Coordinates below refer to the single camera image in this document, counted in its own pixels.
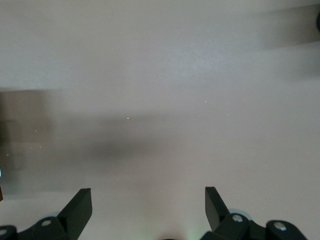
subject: black mechanical part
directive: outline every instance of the black mechanical part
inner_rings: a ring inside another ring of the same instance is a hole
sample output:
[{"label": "black mechanical part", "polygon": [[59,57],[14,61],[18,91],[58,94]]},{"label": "black mechanical part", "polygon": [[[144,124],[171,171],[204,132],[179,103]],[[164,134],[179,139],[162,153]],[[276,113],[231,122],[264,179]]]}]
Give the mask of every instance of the black mechanical part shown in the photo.
[{"label": "black mechanical part", "polygon": [[271,220],[264,228],[241,214],[229,213],[215,187],[205,188],[205,213],[212,231],[201,240],[307,240],[287,221]]},{"label": "black mechanical part", "polygon": [[77,240],[91,215],[91,189],[83,188],[57,217],[45,217],[19,233],[13,225],[0,226],[0,240]]}]

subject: white surface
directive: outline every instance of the white surface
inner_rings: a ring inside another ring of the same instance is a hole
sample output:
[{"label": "white surface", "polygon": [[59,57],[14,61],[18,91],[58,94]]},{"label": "white surface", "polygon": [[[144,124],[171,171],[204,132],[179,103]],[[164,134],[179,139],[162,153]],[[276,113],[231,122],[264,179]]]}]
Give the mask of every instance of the white surface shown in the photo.
[{"label": "white surface", "polygon": [[317,239],[318,3],[1,0],[0,87],[41,96],[3,103],[26,137],[0,225],[91,187],[80,240],[197,240],[215,186],[258,224]]}]

